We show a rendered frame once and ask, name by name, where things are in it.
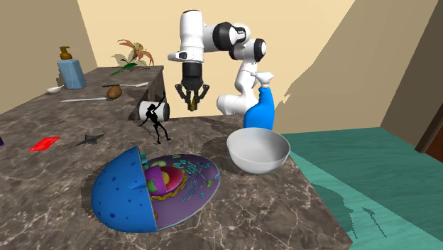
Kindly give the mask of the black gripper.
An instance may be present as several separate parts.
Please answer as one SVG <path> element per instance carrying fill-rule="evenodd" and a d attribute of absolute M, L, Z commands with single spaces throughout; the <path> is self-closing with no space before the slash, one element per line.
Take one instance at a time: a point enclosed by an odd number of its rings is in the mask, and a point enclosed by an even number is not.
<path fill-rule="evenodd" d="M 209 85 L 203 84 L 202 64 L 198 62 L 184 62 L 182 64 L 181 84 L 176 84 L 175 89 L 187 104 L 187 109 L 197 110 L 198 103 L 203 99 L 209 90 Z M 194 97 L 191 105 L 191 91 L 194 91 Z"/>

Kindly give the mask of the black human figure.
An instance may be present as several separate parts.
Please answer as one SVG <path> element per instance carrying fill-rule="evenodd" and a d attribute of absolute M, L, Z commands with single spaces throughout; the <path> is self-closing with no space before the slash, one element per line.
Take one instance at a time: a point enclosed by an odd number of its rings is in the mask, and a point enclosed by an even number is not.
<path fill-rule="evenodd" d="M 163 92 L 163 97 L 160 99 L 159 102 L 165 102 L 165 92 Z M 166 128 L 162 125 L 162 122 L 158 121 L 158 117 L 154 112 L 155 110 L 156 108 L 153 105 L 150 105 L 148 111 L 146 112 L 147 119 L 145 121 L 142 121 L 141 124 L 139 124 L 139 126 L 144 125 L 147 121 L 151 121 L 153 123 L 153 128 L 155 129 L 155 132 L 157 134 L 157 143 L 160 144 L 160 133 L 158 131 L 158 128 L 164 130 L 165 138 L 167 141 L 170 140 L 170 137 L 168 135 Z"/>

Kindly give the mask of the white cylinder black ends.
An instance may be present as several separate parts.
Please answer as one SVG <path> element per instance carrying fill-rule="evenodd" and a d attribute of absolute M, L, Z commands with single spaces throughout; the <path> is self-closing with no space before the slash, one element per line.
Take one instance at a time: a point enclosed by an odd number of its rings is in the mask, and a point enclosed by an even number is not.
<path fill-rule="evenodd" d="M 147 119 L 146 112 L 150 105 L 153 105 L 156 110 L 154 111 L 158 117 L 159 122 L 167 121 L 170 118 L 170 105 L 167 102 L 149 102 L 142 101 L 139 105 L 138 114 L 141 121 Z"/>

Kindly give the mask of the orange lily flower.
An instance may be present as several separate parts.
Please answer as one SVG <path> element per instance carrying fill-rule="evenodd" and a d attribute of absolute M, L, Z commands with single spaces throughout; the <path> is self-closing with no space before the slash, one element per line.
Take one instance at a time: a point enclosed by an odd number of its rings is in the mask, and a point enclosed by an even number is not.
<path fill-rule="evenodd" d="M 135 67 L 138 63 L 141 63 L 146 67 L 155 65 L 153 56 L 143 47 L 142 44 L 133 43 L 126 39 L 120 39 L 117 41 L 117 43 L 119 45 L 129 47 L 131 52 L 128 57 L 125 57 L 124 55 L 114 55 L 114 58 L 117 59 L 121 67 L 117 71 L 111 73 L 111 76 L 116 75 L 123 70 Z"/>

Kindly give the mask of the blue spray bottle white nozzle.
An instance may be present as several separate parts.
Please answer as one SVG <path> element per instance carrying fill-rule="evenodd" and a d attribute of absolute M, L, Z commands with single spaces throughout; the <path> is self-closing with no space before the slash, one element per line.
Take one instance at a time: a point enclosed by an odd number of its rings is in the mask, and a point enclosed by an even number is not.
<path fill-rule="evenodd" d="M 261 86 L 258 89 L 258 103 L 244 114 L 244 128 L 256 127 L 272 130 L 275 118 L 275 104 L 269 85 L 274 75 L 270 72 L 255 72 L 251 73 L 251 75 L 260 82 Z"/>

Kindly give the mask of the brown potato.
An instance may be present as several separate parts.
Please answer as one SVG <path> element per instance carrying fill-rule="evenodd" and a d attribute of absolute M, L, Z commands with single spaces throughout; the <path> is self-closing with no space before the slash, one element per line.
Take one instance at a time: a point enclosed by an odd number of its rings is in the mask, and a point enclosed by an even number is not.
<path fill-rule="evenodd" d="M 120 86 L 112 86 L 107 91 L 108 99 L 117 99 L 122 95 L 122 88 Z"/>

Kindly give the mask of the white bowl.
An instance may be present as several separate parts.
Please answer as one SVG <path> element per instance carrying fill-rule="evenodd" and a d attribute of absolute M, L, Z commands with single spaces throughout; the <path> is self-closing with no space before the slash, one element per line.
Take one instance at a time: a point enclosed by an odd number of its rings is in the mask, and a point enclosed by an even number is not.
<path fill-rule="evenodd" d="M 290 155 L 290 144 L 286 138 L 262 128 L 236 130 L 228 136 L 226 145 L 234 164 L 256 175 L 277 170 Z"/>

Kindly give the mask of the long white utensil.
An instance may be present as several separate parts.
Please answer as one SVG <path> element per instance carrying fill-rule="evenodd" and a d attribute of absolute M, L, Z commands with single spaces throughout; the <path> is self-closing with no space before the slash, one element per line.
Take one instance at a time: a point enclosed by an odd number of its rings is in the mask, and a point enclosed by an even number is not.
<path fill-rule="evenodd" d="M 60 100 L 59 102 L 86 102 L 86 101 L 101 101 L 108 100 L 107 97 L 97 97 L 97 98 L 82 98 L 82 99 L 65 99 Z"/>

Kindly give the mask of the dark star-shaped object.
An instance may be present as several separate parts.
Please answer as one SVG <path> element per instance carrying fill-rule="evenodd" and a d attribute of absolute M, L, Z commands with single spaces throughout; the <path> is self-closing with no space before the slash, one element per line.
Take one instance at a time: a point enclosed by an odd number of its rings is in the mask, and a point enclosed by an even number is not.
<path fill-rule="evenodd" d="M 103 134 L 100 135 L 96 135 L 96 136 L 92 136 L 92 135 L 85 135 L 84 136 L 84 140 L 80 141 L 79 143 L 76 144 L 76 146 L 80 146 L 83 144 L 97 144 L 98 140 L 103 136 Z"/>

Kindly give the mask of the blue soap dispenser brown pump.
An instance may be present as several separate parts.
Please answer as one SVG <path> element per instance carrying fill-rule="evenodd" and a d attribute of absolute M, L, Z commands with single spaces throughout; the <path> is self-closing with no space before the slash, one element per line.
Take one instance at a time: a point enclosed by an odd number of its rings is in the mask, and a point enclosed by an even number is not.
<path fill-rule="evenodd" d="M 68 53 L 68 48 L 69 46 L 60 47 L 60 60 L 57 62 L 66 89 L 84 89 L 87 83 L 80 62 Z"/>

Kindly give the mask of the blue purple cell model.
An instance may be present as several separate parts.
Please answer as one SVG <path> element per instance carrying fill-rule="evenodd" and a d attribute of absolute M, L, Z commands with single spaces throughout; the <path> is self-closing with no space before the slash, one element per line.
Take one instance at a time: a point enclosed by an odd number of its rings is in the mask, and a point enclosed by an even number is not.
<path fill-rule="evenodd" d="M 197 154 L 147 159 L 134 146 L 98 175 L 91 205 L 98 220 L 120 232 L 158 232 L 199 212 L 220 185 L 219 169 Z"/>

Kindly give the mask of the red flat card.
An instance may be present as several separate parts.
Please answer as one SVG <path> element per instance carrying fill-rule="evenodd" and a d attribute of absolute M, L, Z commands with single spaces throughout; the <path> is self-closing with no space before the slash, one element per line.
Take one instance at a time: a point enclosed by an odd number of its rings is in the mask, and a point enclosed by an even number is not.
<path fill-rule="evenodd" d="M 31 147 L 29 151 L 45 151 L 46 149 L 51 147 L 59 138 L 59 136 L 45 137 L 36 145 Z"/>

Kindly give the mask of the brown door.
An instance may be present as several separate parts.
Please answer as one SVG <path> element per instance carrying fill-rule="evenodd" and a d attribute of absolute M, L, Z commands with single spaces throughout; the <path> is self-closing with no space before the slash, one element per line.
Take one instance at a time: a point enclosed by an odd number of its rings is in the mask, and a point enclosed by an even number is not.
<path fill-rule="evenodd" d="M 443 163 L 443 103 L 417 143 L 415 150 Z"/>

